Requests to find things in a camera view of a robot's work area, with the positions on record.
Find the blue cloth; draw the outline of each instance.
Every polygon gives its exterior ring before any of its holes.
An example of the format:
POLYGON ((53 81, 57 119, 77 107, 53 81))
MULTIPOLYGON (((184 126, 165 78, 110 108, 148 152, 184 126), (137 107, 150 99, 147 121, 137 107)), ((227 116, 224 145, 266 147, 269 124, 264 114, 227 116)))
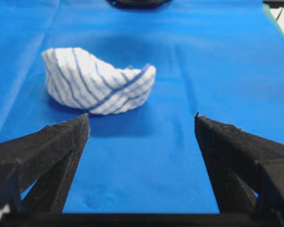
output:
POLYGON ((157 68, 147 102, 91 116, 65 212, 218 212, 197 111, 284 143, 284 40, 261 0, 0 0, 0 142, 77 117, 45 89, 41 52, 81 47, 116 68, 157 68))

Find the cable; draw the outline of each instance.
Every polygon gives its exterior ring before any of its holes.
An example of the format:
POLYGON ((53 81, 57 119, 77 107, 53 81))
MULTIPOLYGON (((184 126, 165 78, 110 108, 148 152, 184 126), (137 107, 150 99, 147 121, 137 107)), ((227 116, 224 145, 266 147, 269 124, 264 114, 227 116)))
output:
POLYGON ((279 12, 279 15, 276 17, 276 20, 278 21, 279 17, 281 16, 281 13, 283 12, 283 7, 281 8, 281 11, 279 12))

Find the crumpled towel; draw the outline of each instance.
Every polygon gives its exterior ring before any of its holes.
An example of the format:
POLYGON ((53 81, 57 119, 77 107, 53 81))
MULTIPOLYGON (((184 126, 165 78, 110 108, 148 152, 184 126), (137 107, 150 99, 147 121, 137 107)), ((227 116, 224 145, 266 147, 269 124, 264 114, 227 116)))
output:
POLYGON ((48 93, 60 104, 92 114, 118 114, 144 104, 156 68, 115 69, 81 48, 49 49, 42 53, 48 93))

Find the black plastic part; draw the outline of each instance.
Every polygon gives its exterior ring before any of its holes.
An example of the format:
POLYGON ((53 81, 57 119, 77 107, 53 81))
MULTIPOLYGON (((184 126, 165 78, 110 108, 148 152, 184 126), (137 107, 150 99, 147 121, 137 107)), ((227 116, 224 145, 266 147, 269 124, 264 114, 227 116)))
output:
POLYGON ((171 0, 108 0, 111 5, 118 8, 152 9, 171 0))
POLYGON ((75 176, 80 157, 89 136, 88 115, 59 124, 74 129, 72 150, 43 175, 33 186, 23 203, 27 212, 61 213, 75 176))
POLYGON ((260 166, 260 171, 261 189, 257 211, 277 211, 284 220, 284 163, 265 163, 260 166))
POLYGON ((221 212, 248 212, 253 189, 259 193, 255 211, 280 212, 284 220, 283 144, 198 115, 195 134, 221 212))
POLYGON ((22 212, 17 169, 11 165, 0 165, 0 209, 9 204, 13 212, 22 212))
POLYGON ((263 3, 268 4, 271 8, 284 7, 284 0, 263 0, 263 3))
POLYGON ((71 151, 36 182, 23 200, 27 212, 62 213, 82 151, 71 151))
POLYGON ((0 227, 279 227, 274 214, 8 214, 0 227))
POLYGON ((88 132, 88 114, 37 133, 0 144, 0 165, 16 166, 20 192, 43 176, 66 154, 82 146, 82 127, 88 132))

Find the blue stripe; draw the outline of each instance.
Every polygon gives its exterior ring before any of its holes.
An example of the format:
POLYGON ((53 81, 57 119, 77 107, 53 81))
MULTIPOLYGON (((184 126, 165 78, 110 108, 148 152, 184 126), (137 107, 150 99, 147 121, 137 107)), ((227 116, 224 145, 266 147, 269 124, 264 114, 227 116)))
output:
POLYGON ((109 83, 105 80, 105 78, 99 73, 99 70, 98 70, 98 65, 94 62, 95 64, 95 68, 96 68, 96 71, 97 71, 97 74, 100 76, 101 80, 103 81, 103 83, 111 90, 114 90, 110 85, 109 83))
MULTIPOLYGON (((145 86, 145 84, 149 83, 152 79, 153 79, 153 78, 150 78, 149 80, 145 81, 143 84, 141 84, 139 87, 137 87, 137 88, 135 88, 135 89, 140 89, 141 87, 145 86)), ((116 103, 111 103, 111 104, 109 105, 109 107, 107 107, 106 109, 103 110, 103 112, 105 112, 105 111, 111 109, 112 107, 114 107, 114 105, 116 105, 116 103)))
POLYGON ((137 76, 135 78, 133 78, 132 80, 130 80, 128 83, 124 84, 123 86, 121 86, 118 89, 114 89, 111 93, 109 93, 104 99, 102 99, 100 102, 98 102, 97 104, 95 104, 94 106, 91 106, 90 108, 88 108, 87 110, 92 111, 96 108, 98 108, 99 106, 101 106, 103 103, 105 103, 108 99, 110 99, 115 93, 117 93, 118 91, 121 91, 125 88, 127 88, 128 86, 130 86, 131 84, 135 83, 137 80, 139 80, 144 74, 145 72, 148 70, 148 68, 150 67, 149 64, 147 64, 140 73, 137 74, 137 76))
POLYGON ((126 76, 124 73, 122 73, 122 72, 120 72, 120 73, 121 73, 121 75, 123 76, 123 78, 126 80, 126 82, 128 82, 129 79, 127 78, 127 76, 126 76))
POLYGON ((92 93, 92 91, 91 91, 91 90, 89 89, 89 87, 87 86, 85 79, 82 77, 82 72, 81 72, 81 69, 80 69, 80 67, 79 67, 77 55, 76 55, 74 49, 72 49, 72 53, 73 53, 73 55, 74 55, 74 59, 75 59, 75 63, 76 63, 76 68, 77 68, 77 70, 78 70, 78 72, 79 72, 79 76, 80 76, 81 81, 82 81, 83 84, 84 84, 84 87, 85 87, 86 90, 89 92, 89 94, 94 97, 94 99, 96 99, 97 101, 99 101, 99 99, 92 93))
POLYGON ((98 86, 98 83, 93 79, 93 76, 90 74, 90 72, 89 72, 89 78, 90 78, 92 84, 95 85, 96 89, 97 89, 101 94, 105 95, 104 90, 101 89, 101 87, 98 86))
POLYGON ((145 94, 146 94, 147 92, 149 92, 149 91, 150 91, 150 89, 148 89, 147 91, 145 91, 145 92, 139 94, 139 95, 136 96, 136 97, 128 98, 128 99, 121 105, 121 107, 117 108, 117 109, 114 111, 114 113, 115 113, 115 112, 118 112, 118 110, 122 109, 123 106, 125 106, 130 100, 133 100, 133 99, 135 99, 135 98, 139 98, 139 97, 145 95, 145 94))
POLYGON ((60 91, 59 91, 59 89, 57 88, 56 83, 55 83, 55 81, 54 81, 54 79, 53 79, 53 77, 52 77, 52 74, 51 74, 51 72, 50 72, 50 70, 49 70, 49 68, 47 67, 46 64, 45 64, 45 67, 46 67, 46 70, 47 70, 47 73, 48 73, 48 77, 51 78, 53 87, 54 87, 56 93, 58 94, 58 97, 59 97, 61 103, 62 103, 62 104, 65 104, 64 101, 62 100, 61 95, 60 95, 60 91))
POLYGON ((72 90, 72 87, 69 83, 69 81, 67 80, 67 78, 65 77, 65 75, 63 74, 62 70, 60 69, 59 65, 58 65, 58 59, 57 59, 57 56, 56 56, 56 52, 55 52, 55 49, 53 49, 53 59, 55 61, 55 65, 59 71, 59 73, 61 74, 62 78, 65 80, 65 82, 68 84, 68 86, 70 87, 70 90, 71 90, 71 96, 73 98, 73 100, 79 105, 82 107, 82 109, 85 109, 84 106, 81 104, 81 102, 75 98, 75 95, 74 95, 74 92, 72 90))
POLYGON ((81 88, 80 88, 79 84, 77 84, 77 81, 76 81, 76 79, 75 79, 75 76, 74 76, 74 74, 72 74, 72 71, 70 70, 70 68, 69 68, 69 67, 66 67, 66 69, 67 69, 68 73, 70 74, 70 78, 72 78, 73 83, 76 85, 77 90, 79 91, 80 99, 82 99, 82 100, 84 99, 86 103, 89 103, 90 101, 89 101, 85 96, 82 95, 82 93, 81 93, 81 88))

